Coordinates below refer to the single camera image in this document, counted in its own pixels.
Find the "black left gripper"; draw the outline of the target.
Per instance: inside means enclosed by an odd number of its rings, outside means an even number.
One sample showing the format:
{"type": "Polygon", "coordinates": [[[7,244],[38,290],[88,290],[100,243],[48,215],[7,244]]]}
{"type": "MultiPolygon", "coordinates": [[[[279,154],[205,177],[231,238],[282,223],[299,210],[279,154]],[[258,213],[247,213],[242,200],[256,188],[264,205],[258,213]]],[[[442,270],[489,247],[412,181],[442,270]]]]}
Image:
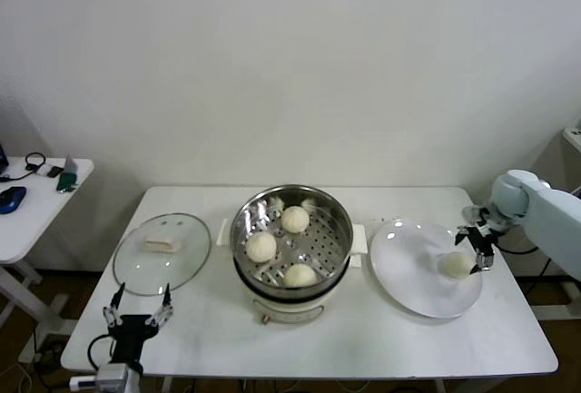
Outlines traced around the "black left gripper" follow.
{"type": "Polygon", "coordinates": [[[150,317],[145,314],[119,315],[118,309],[125,288],[123,282],[114,293],[111,302],[103,308],[103,316],[107,323],[109,335],[115,341],[112,363],[139,363],[143,345],[157,334],[173,315],[172,295],[167,284],[162,299],[162,306],[150,317]]]}

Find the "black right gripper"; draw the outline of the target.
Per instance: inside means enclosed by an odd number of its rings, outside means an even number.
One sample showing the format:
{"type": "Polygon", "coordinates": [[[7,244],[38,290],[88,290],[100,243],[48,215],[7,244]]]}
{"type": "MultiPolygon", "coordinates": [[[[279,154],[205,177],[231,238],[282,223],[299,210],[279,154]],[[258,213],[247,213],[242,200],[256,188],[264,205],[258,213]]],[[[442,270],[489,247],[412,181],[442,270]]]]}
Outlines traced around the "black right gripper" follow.
{"type": "Polygon", "coordinates": [[[493,245],[496,242],[495,236],[492,234],[483,235],[476,226],[458,226],[455,243],[460,244],[464,239],[468,239],[476,252],[475,265],[469,273],[476,274],[491,270],[494,264],[493,245]]]}

